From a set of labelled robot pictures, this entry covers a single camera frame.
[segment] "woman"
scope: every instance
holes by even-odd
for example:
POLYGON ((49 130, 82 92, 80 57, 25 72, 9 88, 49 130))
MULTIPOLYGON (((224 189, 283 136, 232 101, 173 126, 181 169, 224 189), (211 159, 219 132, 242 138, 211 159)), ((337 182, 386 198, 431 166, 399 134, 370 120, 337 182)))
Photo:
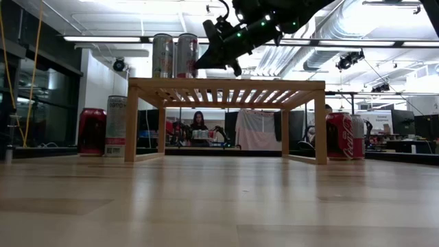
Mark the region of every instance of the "woman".
MULTIPOLYGON (((204 125, 204 116, 202 112, 198 111, 193 115, 191 130, 208 130, 204 125)), ((196 147, 209 147, 209 142, 207 140, 192 139, 191 144, 196 147)))
POLYGON ((192 130, 208 130, 204 125, 204 116, 202 112, 198 111, 193 115, 191 128, 192 130))

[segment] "aluminum can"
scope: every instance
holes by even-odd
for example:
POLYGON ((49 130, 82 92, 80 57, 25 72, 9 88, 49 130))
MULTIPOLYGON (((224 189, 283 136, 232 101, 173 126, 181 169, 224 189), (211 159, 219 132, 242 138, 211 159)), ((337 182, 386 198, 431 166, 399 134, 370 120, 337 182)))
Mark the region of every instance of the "aluminum can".
POLYGON ((107 125, 105 134, 105 155, 123 157, 126 142, 127 97, 112 95, 107 101, 107 125))
POLYGON ((198 139, 198 130, 192 130, 192 139, 198 139))
POLYGON ((174 42, 169 34, 156 34, 152 41, 152 77, 173 78, 174 42))
POLYGON ((327 115, 328 157, 337 160, 353 158, 352 119, 348 113, 327 115))
POLYGON ((84 108, 78 130, 80 156, 102 156, 105 148, 107 115, 104 109, 84 108))
POLYGON ((177 78, 197 78, 194 64, 198 59, 198 37, 194 34, 181 34, 177 43, 177 78))
POLYGON ((364 144, 364 122, 360 115, 351 115, 353 131, 354 159, 364 159, 366 146, 364 144))

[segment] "red coca-cola logo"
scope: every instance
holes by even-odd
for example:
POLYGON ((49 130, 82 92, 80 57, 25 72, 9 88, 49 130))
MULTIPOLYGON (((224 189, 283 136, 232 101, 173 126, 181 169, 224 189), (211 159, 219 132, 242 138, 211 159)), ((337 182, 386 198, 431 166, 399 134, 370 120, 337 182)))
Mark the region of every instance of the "red coca-cola logo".
POLYGON ((354 155, 354 137, 352 131, 352 119, 349 115, 343 116, 343 139, 347 140, 348 147, 343 149, 344 155, 352 158, 354 155))

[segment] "white curtain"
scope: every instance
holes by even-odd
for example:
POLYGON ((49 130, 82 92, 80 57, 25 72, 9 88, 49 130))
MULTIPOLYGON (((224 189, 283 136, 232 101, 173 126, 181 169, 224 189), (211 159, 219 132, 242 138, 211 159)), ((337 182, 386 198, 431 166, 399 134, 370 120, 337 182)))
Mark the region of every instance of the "white curtain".
POLYGON ((274 113, 240 110, 236 123, 236 144, 242 150, 281 151, 274 133, 274 113))

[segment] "computer monitor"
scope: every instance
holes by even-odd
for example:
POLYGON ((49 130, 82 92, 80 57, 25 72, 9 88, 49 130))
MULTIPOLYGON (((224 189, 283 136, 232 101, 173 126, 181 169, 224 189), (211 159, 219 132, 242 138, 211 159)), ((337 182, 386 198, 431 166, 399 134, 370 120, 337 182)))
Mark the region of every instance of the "computer monitor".
POLYGON ((414 113, 408 110, 392 110, 393 134, 416 134, 414 113))
POLYGON ((158 110, 140 110, 138 114, 138 127, 142 130, 158 130, 158 110))

